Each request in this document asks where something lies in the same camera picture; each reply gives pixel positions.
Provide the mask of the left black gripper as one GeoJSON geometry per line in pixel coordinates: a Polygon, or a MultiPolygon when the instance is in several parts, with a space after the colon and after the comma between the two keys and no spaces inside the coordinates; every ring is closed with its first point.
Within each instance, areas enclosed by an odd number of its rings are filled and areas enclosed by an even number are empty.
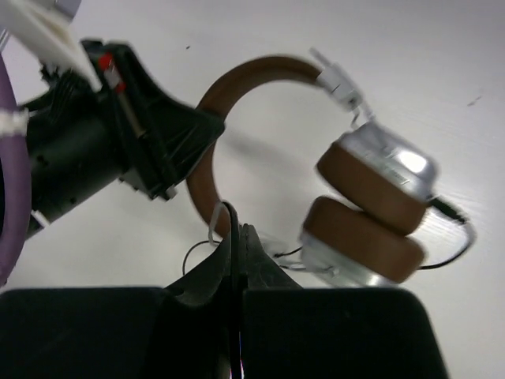
{"type": "Polygon", "coordinates": [[[180,102],[119,41],[86,39],[102,88],[43,64],[48,89],[26,104],[32,209],[54,222],[113,181],[169,200],[224,130],[224,121],[180,102]]]}

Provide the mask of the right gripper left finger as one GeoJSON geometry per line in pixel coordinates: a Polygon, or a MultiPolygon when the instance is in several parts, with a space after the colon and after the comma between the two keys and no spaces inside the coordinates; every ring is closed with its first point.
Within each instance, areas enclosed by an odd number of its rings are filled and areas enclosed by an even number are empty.
{"type": "Polygon", "coordinates": [[[174,378],[239,377],[239,222],[214,252],[171,284],[161,366],[174,378]]]}

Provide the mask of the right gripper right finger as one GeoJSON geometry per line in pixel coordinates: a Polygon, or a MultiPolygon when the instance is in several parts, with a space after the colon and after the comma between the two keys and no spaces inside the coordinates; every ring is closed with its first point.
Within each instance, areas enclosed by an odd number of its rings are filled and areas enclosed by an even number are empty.
{"type": "Polygon", "coordinates": [[[303,289],[265,252],[256,228],[240,237],[240,356],[246,378],[303,378],[303,289]]]}

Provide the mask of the brown silver headphones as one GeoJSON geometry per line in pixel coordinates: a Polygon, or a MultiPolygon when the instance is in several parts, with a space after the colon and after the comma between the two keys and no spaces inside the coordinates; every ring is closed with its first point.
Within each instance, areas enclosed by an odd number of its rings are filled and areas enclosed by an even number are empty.
{"type": "MultiPolygon", "coordinates": [[[[319,68],[294,56],[269,55],[223,74],[198,107],[226,118],[243,96],[273,81],[322,88],[352,113],[365,105],[337,65],[319,68]]],[[[405,282],[426,256],[412,235],[432,197],[436,161],[368,116],[331,143],[316,170],[340,198],[320,196],[312,203],[300,234],[305,267],[336,287],[405,282]]]]}

